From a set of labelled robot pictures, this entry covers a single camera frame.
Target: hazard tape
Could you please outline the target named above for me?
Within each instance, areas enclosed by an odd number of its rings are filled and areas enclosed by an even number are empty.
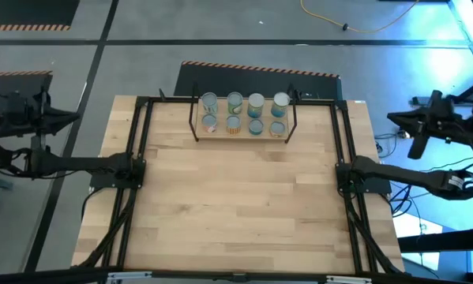
[[[298,71],[298,70],[293,70],[293,69],[254,67],[254,66],[246,66],[246,65],[219,64],[219,63],[196,62],[196,61],[184,61],[182,62],[182,65],[198,65],[198,66],[207,66],[207,67],[232,68],[232,69],[241,69],[241,70],[253,70],[253,71],[263,71],[263,72],[288,73],[288,74],[298,74],[298,75],[340,78],[340,75],[330,74],[330,73]]]
[[[9,31],[69,31],[71,26],[64,24],[0,24],[0,32]]]
[[[0,72],[0,76],[43,75],[43,74],[51,74],[51,73],[52,73],[52,71]]]

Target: wooden tabletop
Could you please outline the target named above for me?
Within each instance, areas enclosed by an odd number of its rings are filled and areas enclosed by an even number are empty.
[[[115,97],[102,155],[125,151],[135,100]],[[377,159],[366,104],[349,101],[348,107],[357,154]],[[196,142],[187,123],[189,108],[154,103],[125,268],[353,273],[328,107],[298,106],[298,127],[288,144]],[[347,158],[341,114],[339,121]],[[88,201],[73,264],[85,260],[107,232],[115,192],[105,189]],[[365,198],[376,242],[403,269],[389,206],[378,195]],[[360,236],[359,244],[367,270]]]

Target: can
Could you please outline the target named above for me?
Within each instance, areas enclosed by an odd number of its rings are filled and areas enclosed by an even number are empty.
[[[262,121],[258,119],[253,119],[252,121],[250,121],[249,124],[249,132],[252,135],[260,135],[264,126],[265,125],[262,123]]]
[[[207,92],[201,96],[203,102],[203,108],[207,114],[217,113],[217,95],[212,92]]]
[[[262,107],[265,104],[265,97],[261,94],[254,93],[249,96],[249,107],[247,114],[251,118],[259,118],[262,115]]]
[[[271,107],[271,114],[276,118],[282,118],[287,113],[287,106],[291,98],[284,92],[278,92],[273,98],[273,106]]]
[[[227,96],[227,110],[230,114],[241,114],[243,96],[238,92],[232,92]]]
[[[285,125],[282,122],[274,121],[271,126],[269,126],[269,132],[271,136],[275,138],[281,137],[285,132]]]
[[[236,115],[230,115],[227,118],[227,132],[229,134],[238,134],[242,129],[242,122]]]
[[[201,120],[201,123],[207,133],[212,133],[217,130],[217,118],[212,114],[206,114]]]

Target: concrete floor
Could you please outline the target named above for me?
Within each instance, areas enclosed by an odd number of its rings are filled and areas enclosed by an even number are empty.
[[[69,32],[0,32],[0,39],[98,39],[110,4],[111,0],[82,0]],[[376,28],[402,13],[411,3],[305,0],[305,4],[316,13],[341,22],[349,21],[355,28]],[[304,14],[299,0],[127,0],[120,1],[109,39],[462,41],[464,36],[445,3],[420,3],[388,30],[358,34],[343,32]],[[54,107],[76,110],[95,50],[95,46],[0,47],[0,71],[53,70],[51,94]],[[412,96],[428,96],[433,89],[458,94],[473,84],[472,52],[467,46],[458,45],[105,47],[73,156],[99,154],[115,95],[158,95],[158,88],[171,95],[183,60],[339,74],[345,99],[367,101],[376,134],[393,130],[394,125],[385,119],[385,115],[391,111],[409,110],[407,101]],[[67,129],[49,137],[48,143],[54,152],[61,152],[66,135]],[[3,141],[9,148],[24,147],[27,143],[26,139]],[[444,145],[434,139],[430,143],[423,158],[415,161],[406,159],[410,141],[402,141],[385,163],[425,170],[473,156],[463,146]],[[433,144],[438,145],[436,151],[432,150]],[[454,148],[463,154],[445,154],[453,152]],[[45,181],[10,180],[14,183],[14,190],[0,190],[0,273],[22,269],[51,185]],[[43,247],[39,270],[70,265],[80,227],[81,203],[87,195],[88,183],[89,175],[86,173],[77,173],[65,180]],[[423,189],[414,189],[413,193],[422,192]],[[447,201],[424,196],[416,202],[424,219],[456,230],[473,228],[473,199],[447,205]],[[156,280],[169,281],[180,283],[184,280]]]

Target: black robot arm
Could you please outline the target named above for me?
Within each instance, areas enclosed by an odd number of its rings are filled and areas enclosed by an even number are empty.
[[[336,171],[339,180],[345,181],[345,184],[347,181],[358,184],[367,178],[384,178],[423,187],[446,200],[467,200],[473,197],[473,181],[470,181],[473,180],[473,173],[466,170],[435,170],[426,173],[382,165],[370,158],[357,156],[352,164],[341,164]]]

